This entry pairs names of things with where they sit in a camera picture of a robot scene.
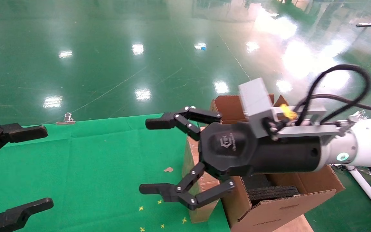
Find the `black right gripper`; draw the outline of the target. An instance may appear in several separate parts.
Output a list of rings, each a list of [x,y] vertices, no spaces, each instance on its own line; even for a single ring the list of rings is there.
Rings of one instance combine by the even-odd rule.
[[[149,130],[177,127],[194,141],[200,141],[200,162],[177,184],[141,184],[141,194],[159,194],[164,202],[179,202],[196,210],[233,191],[230,178],[196,195],[191,187],[206,171],[215,178],[253,174],[297,173],[317,170],[321,159],[320,138],[293,137],[273,140],[256,138],[248,123],[221,124],[222,114],[215,111],[184,107],[164,112],[159,118],[146,119]],[[202,131],[191,121],[208,124]]]

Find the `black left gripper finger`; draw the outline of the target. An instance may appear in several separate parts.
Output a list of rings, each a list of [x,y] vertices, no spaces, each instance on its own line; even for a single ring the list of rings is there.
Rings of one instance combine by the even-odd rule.
[[[20,143],[46,138],[47,128],[43,125],[24,128],[18,123],[0,125],[0,149],[8,143]]]
[[[43,198],[0,213],[0,232],[13,232],[25,227],[28,219],[37,213],[53,208],[51,198]]]

